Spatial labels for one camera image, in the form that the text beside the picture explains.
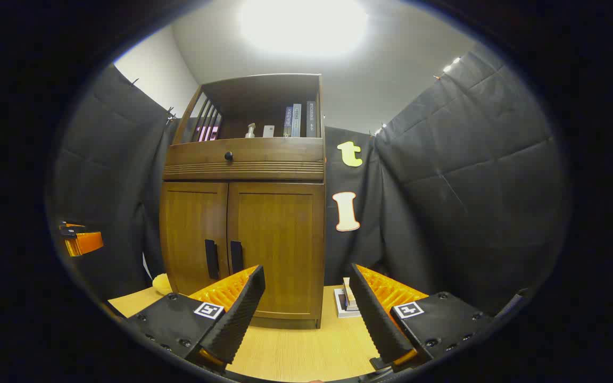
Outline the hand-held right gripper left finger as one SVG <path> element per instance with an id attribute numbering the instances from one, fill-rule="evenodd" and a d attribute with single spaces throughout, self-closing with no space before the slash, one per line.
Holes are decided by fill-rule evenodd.
<path id="1" fill-rule="evenodd" d="M 126 321 L 179 358 L 224 372 L 243 342 L 265 287 L 263 266 L 255 265 L 189 296 L 166 294 Z"/>

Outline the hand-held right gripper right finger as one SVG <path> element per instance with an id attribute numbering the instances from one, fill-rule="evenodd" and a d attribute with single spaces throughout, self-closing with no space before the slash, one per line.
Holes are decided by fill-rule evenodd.
<path id="1" fill-rule="evenodd" d="M 382 364 L 394 371 L 455 353 L 493 321 L 453 294 L 421 293 L 355 263 L 350 288 Z"/>

